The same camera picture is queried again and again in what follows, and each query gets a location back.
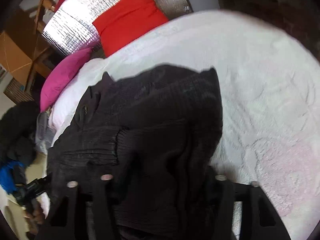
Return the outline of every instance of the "magenta cushion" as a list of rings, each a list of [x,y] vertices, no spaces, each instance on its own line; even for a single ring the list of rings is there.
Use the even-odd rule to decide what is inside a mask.
[[[52,70],[41,90],[40,111],[46,111],[58,99],[62,90],[69,84],[78,70],[90,59],[92,49],[77,51],[63,59]]]

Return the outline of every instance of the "black garment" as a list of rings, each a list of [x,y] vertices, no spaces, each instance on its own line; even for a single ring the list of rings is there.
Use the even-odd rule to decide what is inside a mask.
[[[0,120],[0,167],[8,159],[26,167],[35,159],[32,134],[36,131],[39,107],[33,101],[21,102],[10,108]]]
[[[222,133],[216,71],[165,65],[111,85],[108,78],[88,88],[49,149],[52,201],[68,181],[91,194],[95,180],[112,174],[123,239],[209,239],[201,190]]]

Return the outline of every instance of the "silver foil sheet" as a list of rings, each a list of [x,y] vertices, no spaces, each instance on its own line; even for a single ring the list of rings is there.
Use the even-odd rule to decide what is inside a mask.
[[[118,1],[65,0],[44,28],[43,36],[64,55],[99,45],[100,37],[92,22]],[[169,19],[191,12],[187,0],[154,1]]]

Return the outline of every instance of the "bed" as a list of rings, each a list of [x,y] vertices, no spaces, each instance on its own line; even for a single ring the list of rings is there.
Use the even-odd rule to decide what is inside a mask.
[[[186,15],[107,59],[89,61],[53,107],[54,141],[105,71],[116,81],[161,63],[216,68],[224,124],[211,165],[232,181],[259,181],[291,239],[307,239],[320,219],[320,65],[294,38],[255,18],[228,11]],[[236,203],[236,235],[240,214]]]

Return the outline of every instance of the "person's hand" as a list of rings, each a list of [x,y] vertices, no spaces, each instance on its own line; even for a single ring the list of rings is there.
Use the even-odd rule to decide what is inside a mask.
[[[40,203],[35,203],[33,214],[29,214],[26,210],[24,210],[24,218],[28,224],[29,232],[33,235],[38,234],[37,225],[42,225],[45,219]]]

